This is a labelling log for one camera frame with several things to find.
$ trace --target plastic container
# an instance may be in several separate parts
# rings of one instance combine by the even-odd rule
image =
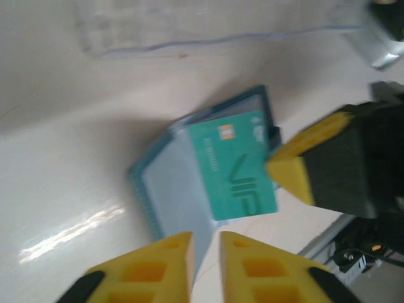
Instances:
[[[145,53],[173,45],[279,40],[318,30],[334,1],[322,0],[75,0],[85,52]]]

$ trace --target table surface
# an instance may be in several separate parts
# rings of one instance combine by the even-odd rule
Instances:
[[[126,172],[173,120],[262,83],[288,139],[341,104],[367,100],[369,82],[404,83],[402,63],[373,71],[337,35],[94,60],[80,51],[72,20],[68,0],[1,5],[4,303],[53,302],[87,268],[150,243]],[[276,194],[278,213],[222,229],[297,253],[340,215]],[[217,236],[193,302],[221,302]]]

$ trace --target black cable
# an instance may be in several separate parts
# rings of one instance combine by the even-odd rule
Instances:
[[[389,263],[389,264],[404,268],[404,262],[402,262],[402,261],[394,260],[394,259],[387,258],[387,257],[384,257],[384,256],[379,256],[379,255],[373,254],[371,252],[363,251],[363,250],[361,250],[359,248],[342,249],[341,251],[338,251],[338,254],[344,254],[344,253],[348,253],[350,251],[357,251],[358,253],[365,254],[366,256],[372,257],[374,259],[379,259],[380,261],[383,261],[383,262],[386,262],[386,263]]]

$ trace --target teal card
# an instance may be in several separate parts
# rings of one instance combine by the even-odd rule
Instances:
[[[248,112],[188,127],[215,220],[277,211],[265,171],[264,114]]]

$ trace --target white table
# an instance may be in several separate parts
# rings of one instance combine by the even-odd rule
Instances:
[[[76,43],[69,0],[3,1],[0,41],[3,303],[53,302],[87,268],[151,241],[126,171],[174,119],[263,83],[288,139],[367,99],[370,81],[404,83],[402,63],[375,72],[336,35],[95,61]],[[339,216],[277,196],[277,214],[225,229],[297,253]],[[217,259],[216,235],[193,302],[221,301]]]

